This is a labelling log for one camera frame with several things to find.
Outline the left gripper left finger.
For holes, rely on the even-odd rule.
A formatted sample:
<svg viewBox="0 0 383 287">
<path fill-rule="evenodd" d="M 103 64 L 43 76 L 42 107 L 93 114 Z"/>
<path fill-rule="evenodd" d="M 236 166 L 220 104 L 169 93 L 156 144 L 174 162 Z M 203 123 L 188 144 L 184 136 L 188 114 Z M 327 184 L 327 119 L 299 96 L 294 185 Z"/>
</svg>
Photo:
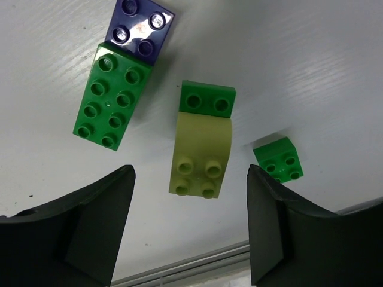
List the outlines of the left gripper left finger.
<svg viewBox="0 0 383 287">
<path fill-rule="evenodd" d="M 135 185 L 124 165 L 46 204 L 1 217 L 2 286 L 110 286 Z"/>
</svg>

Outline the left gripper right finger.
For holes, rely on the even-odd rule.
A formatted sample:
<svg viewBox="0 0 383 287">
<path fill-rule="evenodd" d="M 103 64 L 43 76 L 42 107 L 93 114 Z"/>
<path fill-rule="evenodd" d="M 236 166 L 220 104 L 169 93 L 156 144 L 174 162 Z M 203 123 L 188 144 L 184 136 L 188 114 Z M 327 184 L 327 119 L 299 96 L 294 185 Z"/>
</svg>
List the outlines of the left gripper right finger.
<svg viewBox="0 0 383 287">
<path fill-rule="evenodd" d="M 254 286 L 382 285 L 382 199 L 331 212 L 251 165 L 247 212 Z"/>
</svg>

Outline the yellow green legos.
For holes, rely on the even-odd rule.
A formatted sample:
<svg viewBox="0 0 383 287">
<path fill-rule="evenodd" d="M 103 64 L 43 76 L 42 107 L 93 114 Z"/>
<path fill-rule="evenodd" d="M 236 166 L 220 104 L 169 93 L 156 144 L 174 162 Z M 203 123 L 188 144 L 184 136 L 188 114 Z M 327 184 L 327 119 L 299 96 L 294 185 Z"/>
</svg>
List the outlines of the yellow green legos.
<svg viewBox="0 0 383 287">
<path fill-rule="evenodd" d="M 216 199 L 232 145 L 230 118 L 179 112 L 169 192 Z"/>
</svg>

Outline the long green lego brick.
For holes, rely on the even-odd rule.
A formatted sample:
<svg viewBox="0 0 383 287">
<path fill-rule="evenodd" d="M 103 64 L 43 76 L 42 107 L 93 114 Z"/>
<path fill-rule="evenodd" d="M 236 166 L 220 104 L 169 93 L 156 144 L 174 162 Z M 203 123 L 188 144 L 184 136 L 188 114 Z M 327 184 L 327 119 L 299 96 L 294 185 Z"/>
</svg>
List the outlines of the long green lego brick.
<svg viewBox="0 0 383 287">
<path fill-rule="evenodd" d="M 118 150 L 152 68 L 112 44 L 100 43 L 73 134 Z"/>
</svg>

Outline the green lego plate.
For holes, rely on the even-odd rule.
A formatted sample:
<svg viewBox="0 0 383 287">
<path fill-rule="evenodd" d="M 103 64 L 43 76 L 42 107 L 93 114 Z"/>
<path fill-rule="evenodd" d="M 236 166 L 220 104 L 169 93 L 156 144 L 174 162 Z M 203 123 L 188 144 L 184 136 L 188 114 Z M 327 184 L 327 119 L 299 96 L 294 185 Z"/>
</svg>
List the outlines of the green lego plate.
<svg viewBox="0 0 383 287">
<path fill-rule="evenodd" d="M 183 80 L 179 111 L 230 118 L 235 97 L 233 87 Z"/>
</svg>

